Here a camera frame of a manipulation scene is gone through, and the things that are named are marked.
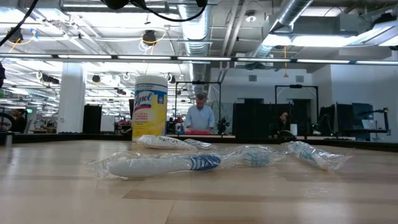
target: ceiling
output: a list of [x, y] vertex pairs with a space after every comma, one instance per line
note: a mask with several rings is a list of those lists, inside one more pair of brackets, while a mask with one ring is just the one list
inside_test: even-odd
[[[169, 1], [170, 5], [182, 1]], [[246, 11], [253, 10], [256, 20], [247, 22], [243, 19], [240, 30], [237, 34], [237, 41], [232, 48], [232, 55], [238, 53], [252, 52], [263, 41], [262, 34], [266, 16], [273, 15], [279, 11], [282, 1], [250, 1]], [[63, 1], [64, 5], [74, 4], [100, 4], [99, 1]], [[224, 37], [227, 32], [228, 21], [238, 20], [241, 13], [231, 18], [231, 11], [234, 0], [209, 1], [211, 4], [211, 37], [209, 41], [210, 55], [220, 56], [223, 49]], [[161, 4], [159, 1], [152, 1], [153, 5]], [[340, 14], [358, 14], [382, 10], [384, 8], [394, 8], [396, 1], [338, 1], [321, 0], [314, 1], [312, 5], [304, 11], [302, 16], [316, 17], [336, 17]], [[15, 26], [24, 16], [24, 10], [17, 7], [2, 7], [0, 3], [0, 38], [6, 35], [11, 27]], [[178, 19], [178, 15], [169, 14], [168, 17]], [[141, 35], [145, 30], [154, 30], [158, 39], [155, 47], [144, 50], [140, 49]], [[115, 13], [107, 8], [90, 7], [41, 7], [39, 6], [31, 17], [22, 26], [24, 45], [16, 45], [8, 42], [0, 48], [0, 52], [12, 53], [41, 53], [41, 54], [113, 54], [113, 55], [184, 55], [185, 45], [183, 44], [183, 30], [180, 23], [169, 22], [158, 18], [153, 14], [141, 13]], [[273, 57], [288, 58], [361, 58], [361, 59], [384, 59], [388, 56], [388, 47], [298, 47], [287, 46], [285, 49], [273, 48]], [[43, 83], [37, 79], [39, 72], [58, 78], [62, 82], [62, 62], [38, 62], [28, 60], [3, 60], [3, 65], [7, 70], [6, 84], [17, 86], [33, 86], [31, 89], [24, 90], [34, 95], [33, 98], [45, 98], [51, 103], [51, 110], [46, 110], [39, 105], [41, 113], [56, 114], [57, 98], [59, 98], [59, 86], [51, 85], [53, 88], [45, 88], [48, 83]], [[111, 62], [85, 62], [84, 68], [88, 75], [86, 102], [99, 103], [103, 105], [104, 112], [108, 114], [128, 114], [128, 100], [119, 96], [114, 86], [107, 83], [92, 82], [93, 75], [113, 75], [119, 76], [120, 81], [115, 84], [120, 88], [126, 88], [126, 96], [134, 96], [133, 87], [135, 77], [138, 75], [174, 75], [176, 80], [190, 81], [189, 66], [186, 63], [111, 63]], [[283, 68], [283, 63], [275, 63], [273, 68]], [[311, 71], [313, 65], [297, 64], [289, 65], [289, 68], [307, 69]], [[97, 87], [109, 87], [108, 90], [95, 90]], [[174, 105], [175, 85], [169, 86], [169, 114], [172, 113]], [[10, 98], [28, 98], [21, 91], [6, 91], [5, 94]], [[188, 99], [189, 92], [182, 91], [179, 97]], [[178, 113], [186, 113], [186, 108], [190, 103], [178, 102], [177, 108], [183, 108]], [[3, 105], [28, 105], [26, 101], [3, 101]]]

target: lysol logo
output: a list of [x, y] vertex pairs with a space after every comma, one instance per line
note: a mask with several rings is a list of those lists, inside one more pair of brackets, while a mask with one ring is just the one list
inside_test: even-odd
[[153, 92], [141, 92], [136, 95], [136, 101], [134, 102], [134, 111], [139, 109], [150, 108], [152, 102]]

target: black frame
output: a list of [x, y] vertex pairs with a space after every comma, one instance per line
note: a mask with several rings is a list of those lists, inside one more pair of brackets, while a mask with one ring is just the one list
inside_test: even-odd
[[319, 116], [319, 94], [318, 94], [318, 86], [303, 86], [303, 85], [276, 85], [275, 86], [275, 113], [278, 113], [278, 87], [289, 87], [289, 88], [314, 88], [316, 97], [317, 97], [317, 122]]
[[192, 81], [192, 82], [175, 82], [175, 102], [174, 102], [174, 116], [177, 115], [177, 92], [178, 92], [178, 84], [180, 83], [186, 83], [186, 84], [192, 84], [192, 85], [206, 85], [206, 84], [218, 84], [220, 87], [220, 93], [218, 97], [218, 102], [219, 102], [219, 108], [218, 108], [218, 119], [221, 119], [221, 82], [203, 82], [203, 81]]

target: yellow label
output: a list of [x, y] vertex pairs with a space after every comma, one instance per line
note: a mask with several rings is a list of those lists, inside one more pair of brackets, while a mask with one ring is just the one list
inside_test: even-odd
[[135, 139], [144, 134], [165, 135], [166, 112], [166, 86], [137, 84], [134, 97], [132, 138]]

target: table surface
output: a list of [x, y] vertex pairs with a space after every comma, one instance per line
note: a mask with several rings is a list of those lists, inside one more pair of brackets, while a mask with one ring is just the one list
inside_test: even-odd
[[99, 180], [82, 161], [163, 151], [117, 141], [2, 147], [0, 222], [398, 223], [398, 154], [322, 148], [353, 158], [336, 173], [288, 157], [261, 168]]

